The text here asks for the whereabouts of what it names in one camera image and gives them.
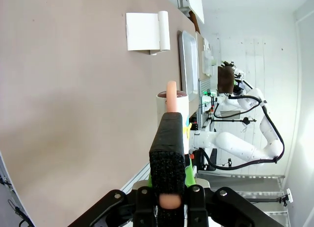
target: yellow part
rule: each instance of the yellow part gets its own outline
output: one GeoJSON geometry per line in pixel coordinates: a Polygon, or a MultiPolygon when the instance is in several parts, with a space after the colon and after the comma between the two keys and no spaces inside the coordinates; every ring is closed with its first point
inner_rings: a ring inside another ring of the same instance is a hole
{"type": "Polygon", "coordinates": [[[183,135],[186,134],[187,136],[187,139],[190,139],[190,130],[191,130],[191,127],[192,127],[192,123],[189,123],[189,125],[186,127],[183,127],[183,135]]]}

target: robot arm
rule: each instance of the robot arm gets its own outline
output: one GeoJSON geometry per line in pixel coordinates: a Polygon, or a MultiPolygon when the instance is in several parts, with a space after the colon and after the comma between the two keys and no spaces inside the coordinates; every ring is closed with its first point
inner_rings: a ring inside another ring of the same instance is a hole
{"type": "Polygon", "coordinates": [[[258,88],[253,88],[243,80],[240,73],[235,73],[235,75],[238,80],[238,85],[241,84],[242,89],[237,90],[238,94],[235,93],[235,96],[229,95],[228,98],[218,97],[217,102],[221,105],[232,105],[246,111],[261,106],[265,115],[261,120],[260,130],[267,140],[266,147],[262,149],[256,148],[252,144],[228,132],[191,131],[190,148],[221,148],[248,163],[251,162],[249,165],[277,162],[283,155],[284,142],[270,119],[268,103],[258,88]],[[243,87],[244,84],[250,89],[247,93],[245,87],[243,87]]]}

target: table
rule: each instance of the table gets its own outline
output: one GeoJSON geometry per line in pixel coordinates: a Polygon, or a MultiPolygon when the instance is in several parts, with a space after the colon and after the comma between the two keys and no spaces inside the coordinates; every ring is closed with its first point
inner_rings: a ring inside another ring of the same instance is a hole
{"type": "Polygon", "coordinates": [[[1,153],[34,224],[67,226],[148,162],[194,26],[168,0],[2,0],[0,21],[1,153]],[[161,10],[171,50],[128,52],[126,12],[161,10]]]}

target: white paper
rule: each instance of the white paper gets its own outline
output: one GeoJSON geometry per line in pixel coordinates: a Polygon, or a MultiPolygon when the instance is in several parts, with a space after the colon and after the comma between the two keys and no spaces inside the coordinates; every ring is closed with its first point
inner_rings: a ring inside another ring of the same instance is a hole
{"type": "Polygon", "coordinates": [[[168,12],[127,13],[128,50],[170,50],[168,12]]]}

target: silver tray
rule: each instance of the silver tray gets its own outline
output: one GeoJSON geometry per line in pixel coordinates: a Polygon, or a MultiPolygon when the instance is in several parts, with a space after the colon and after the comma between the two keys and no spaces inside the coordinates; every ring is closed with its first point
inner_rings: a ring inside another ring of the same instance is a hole
{"type": "Polygon", "coordinates": [[[182,90],[188,94],[188,100],[191,102],[198,93],[198,56],[196,40],[185,30],[179,34],[179,53],[182,90]]]}

